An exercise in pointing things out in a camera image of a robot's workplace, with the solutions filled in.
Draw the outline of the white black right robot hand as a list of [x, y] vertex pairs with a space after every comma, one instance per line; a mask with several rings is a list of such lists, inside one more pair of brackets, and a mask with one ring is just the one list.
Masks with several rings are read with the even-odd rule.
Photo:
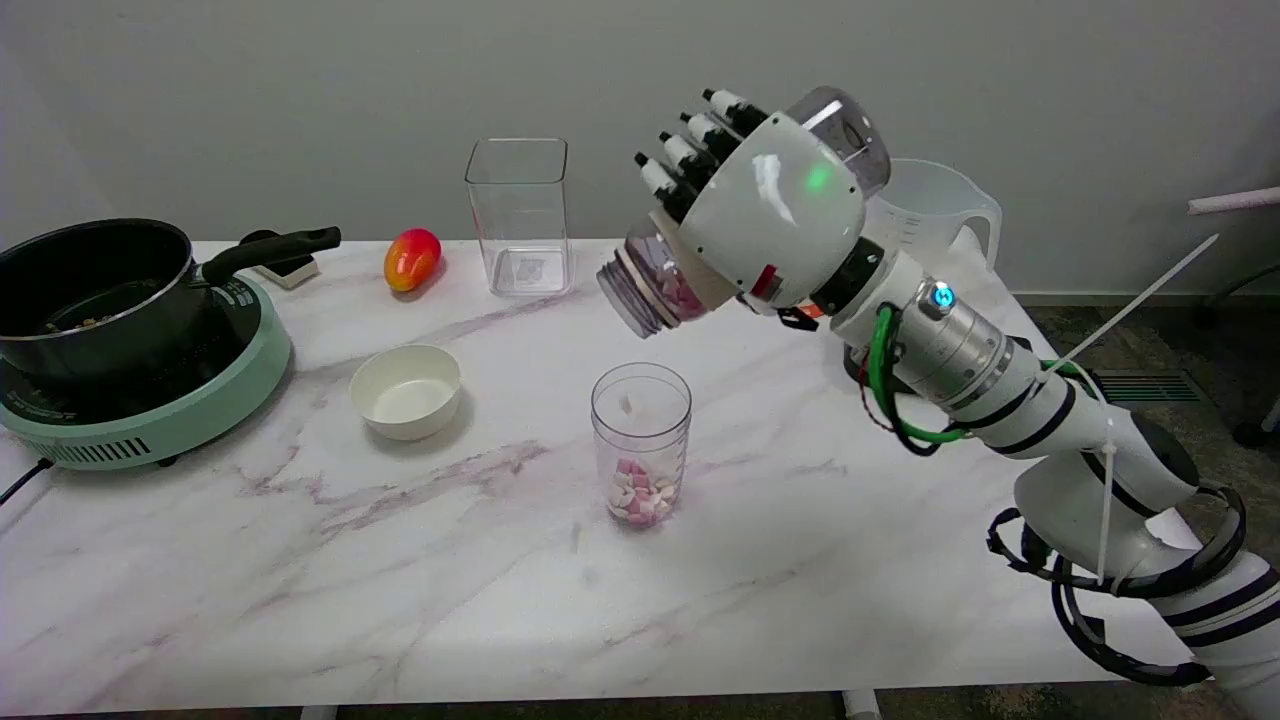
[[682, 114], [686, 135], [662, 135], [667, 161], [637, 156], [657, 208], [616, 264], [671, 325], [731, 299], [781, 313], [806, 305], [890, 181], [881, 133], [832, 86], [782, 111], [726, 88], [703, 97], [709, 111]]

